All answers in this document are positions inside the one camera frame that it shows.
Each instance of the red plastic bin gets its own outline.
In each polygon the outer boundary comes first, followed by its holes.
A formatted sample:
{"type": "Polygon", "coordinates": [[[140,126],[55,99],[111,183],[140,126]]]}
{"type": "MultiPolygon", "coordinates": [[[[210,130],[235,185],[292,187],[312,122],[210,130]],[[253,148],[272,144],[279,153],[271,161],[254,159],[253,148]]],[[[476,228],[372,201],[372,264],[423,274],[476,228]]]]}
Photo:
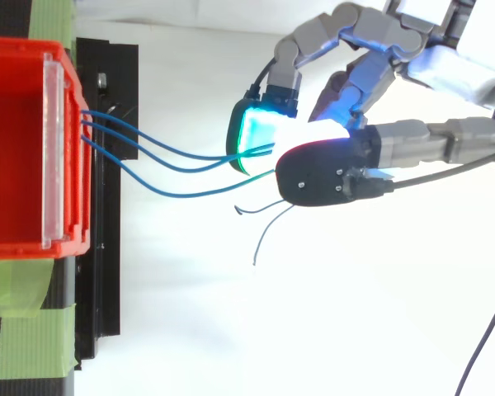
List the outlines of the red plastic bin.
{"type": "Polygon", "coordinates": [[[90,246],[87,109],[61,44],[0,38],[0,260],[90,246]]]}

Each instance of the masking tape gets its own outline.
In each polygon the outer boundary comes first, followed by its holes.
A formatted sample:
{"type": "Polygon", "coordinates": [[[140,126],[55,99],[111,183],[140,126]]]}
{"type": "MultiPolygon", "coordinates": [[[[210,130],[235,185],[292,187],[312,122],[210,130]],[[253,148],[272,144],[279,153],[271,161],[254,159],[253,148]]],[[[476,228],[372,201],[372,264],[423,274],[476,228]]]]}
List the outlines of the masking tape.
{"type": "Polygon", "coordinates": [[[54,261],[0,261],[0,318],[33,318],[51,282],[54,261]]]}
{"type": "Polygon", "coordinates": [[[2,319],[0,380],[67,377],[77,364],[74,354],[75,305],[2,319]]]}
{"type": "Polygon", "coordinates": [[[73,0],[33,0],[29,38],[59,41],[71,49],[75,26],[73,0]]]}

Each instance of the blue cable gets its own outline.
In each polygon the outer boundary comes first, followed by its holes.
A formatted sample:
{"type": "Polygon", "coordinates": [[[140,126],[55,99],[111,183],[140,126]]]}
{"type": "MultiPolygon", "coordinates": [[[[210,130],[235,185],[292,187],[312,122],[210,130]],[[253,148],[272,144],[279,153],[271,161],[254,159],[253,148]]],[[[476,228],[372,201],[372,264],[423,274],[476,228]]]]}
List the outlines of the blue cable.
{"type": "Polygon", "coordinates": [[[228,192],[228,191],[231,191],[231,190],[235,190],[235,189],[237,189],[239,187],[246,186],[247,184],[256,182],[257,180],[262,179],[263,177],[266,177],[268,175],[271,175],[274,172],[273,170],[272,171],[269,171],[269,172],[265,172],[265,173],[263,173],[261,175],[252,177],[251,179],[248,179],[246,181],[242,181],[241,183],[238,183],[238,184],[235,184],[235,185],[229,186],[229,187],[220,188],[218,190],[211,190],[211,191],[205,191],[205,192],[196,192],[196,193],[192,193],[192,194],[176,194],[176,193],[172,193],[172,192],[162,191],[162,190],[159,190],[156,187],[151,186],[145,180],[143,180],[141,177],[139,177],[137,174],[135,174],[129,167],[127,167],[126,165],[124,165],[115,155],[109,153],[108,151],[106,151],[103,147],[99,146],[98,144],[93,143],[86,136],[81,136],[81,139],[84,142],[86,142],[86,144],[89,144],[92,148],[94,148],[95,150],[97,150],[99,153],[101,153],[102,155],[104,155],[105,157],[107,157],[108,159],[110,159],[117,166],[121,167],[121,169],[123,169],[125,172],[127,172],[129,175],[131,175],[143,187],[148,188],[149,190],[151,190],[152,192],[155,192],[156,194],[159,194],[161,196],[166,196],[168,198],[199,198],[201,196],[213,196],[215,194],[221,194],[223,192],[228,192]]]}
{"type": "MultiPolygon", "coordinates": [[[[178,154],[178,155],[181,155],[182,157],[187,157],[187,158],[192,158],[192,159],[199,159],[201,161],[220,161],[222,159],[231,159],[231,161],[233,161],[235,158],[234,155],[222,155],[222,156],[218,156],[218,157],[208,157],[208,156],[205,156],[205,155],[195,155],[195,154],[191,154],[191,153],[186,153],[185,151],[181,151],[181,150],[178,150],[177,148],[173,148],[165,143],[162,143],[160,142],[159,140],[156,140],[152,137],[150,137],[149,135],[145,134],[144,132],[138,130],[137,128],[135,128],[133,125],[127,123],[127,122],[124,122],[123,120],[120,120],[119,118],[117,117],[114,117],[113,115],[109,115],[109,114],[105,114],[105,113],[101,113],[99,111],[93,111],[93,110],[82,110],[81,111],[83,114],[89,114],[90,116],[95,116],[95,117],[98,117],[98,118],[102,118],[102,119],[105,119],[105,120],[109,120],[109,121],[112,121],[118,125],[121,125],[123,126],[124,128],[127,128],[129,130],[132,130],[133,132],[135,132],[137,135],[141,136],[142,138],[148,140],[149,142],[151,143],[154,143],[156,144],[157,146],[161,147],[162,149],[166,149],[172,153],[175,153],[175,154],[178,154]]],[[[258,157],[258,155],[256,155],[255,153],[253,154],[250,154],[250,155],[247,155],[246,157],[258,157]]]]}
{"type": "MultiPolygon", "coordinates": [[[[222,160],[218,161],[217,163],[213,163],[213,164],[208,165],[206,167],[198,167],[198,168],[177,167],[175,165],[172,165],[171,163],[168,163],[168,162],[162,160],[160,157],[151,153],[142,145],[134,142],[132,139],[127,138],[126,136],[124,136],[123,134],[120,134],[119,132],[111,130],[110,128],[107,128],[103,125],[95,124],[95,123],[89,122],[89,121],[82,121],[82,124],[91,126],[92,128],[95,128],[95,129],[100,130],[102,132],[105,132],[111,136],[114,136],[117,139],[122,140],[125,143],[131,145],[132,147],[136,147],[139,151],[147,154],[149,157],[151,157],[151,159],[153,159],[157,163],[162,164],[164,167],[168,167],[169,169],[171,169],[173,171],[181,172],[181,173],[199,173],[199,172],[209,171],[211,169],[215,169],[216,167],[220,167],[220,166],[224,165],[225,163],[230,163],[231,161],[242,158],[246,155],[246,153],[251,153],[252,151],[255,152],[255,151],[260,151],[261,149],[270,149],[271,148],[271,147],[269,147],[270,146],[269,144],[266,144],[265,146],[261,146],[261,147],[251,148],[247,152],[234,155],[233,158],[231,158],[231,159],[229,159],[229,158],[222,159],[222,160]]],[[[271,151],[263,151],[263,152],[257,153],[257,154],[259,154],[261,156],[262,155],[268,155],[268,154],[271,154],[271,151]]]]}

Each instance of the bolt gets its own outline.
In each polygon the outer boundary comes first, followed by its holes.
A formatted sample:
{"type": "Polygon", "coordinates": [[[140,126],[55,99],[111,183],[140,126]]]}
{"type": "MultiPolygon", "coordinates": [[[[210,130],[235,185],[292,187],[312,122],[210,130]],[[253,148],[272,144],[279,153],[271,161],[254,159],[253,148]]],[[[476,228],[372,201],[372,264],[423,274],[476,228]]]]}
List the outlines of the bolt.
{"type": "Polygon", "coordinates": [[[97,87],[99,89],[106,89],[107,87],[106,73],[99,73],[97,75],[97,87]]]}

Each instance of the black metal bracket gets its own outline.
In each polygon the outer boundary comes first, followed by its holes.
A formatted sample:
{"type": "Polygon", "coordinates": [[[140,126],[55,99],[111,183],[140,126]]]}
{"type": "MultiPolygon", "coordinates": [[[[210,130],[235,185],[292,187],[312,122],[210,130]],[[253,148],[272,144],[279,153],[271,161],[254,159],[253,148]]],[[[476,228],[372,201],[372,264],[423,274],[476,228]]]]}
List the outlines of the black metal bracket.
{"type": "MultiPolygon", "coordinates": [[[[138,127],[137,45],[77,39],[77,69],[91,110],[110,113],[138,127]]],[[[118,125],[94,120],[138,141],[118,125]]],[[[119,159],[137,159],[138,150],[102,132],[93,140],[119,159]]],[[[94,153],[92,161],[92,247],[77,258],[76,355],[93,359],[99,337],[120,334],[120,168],[94,153]]]]}

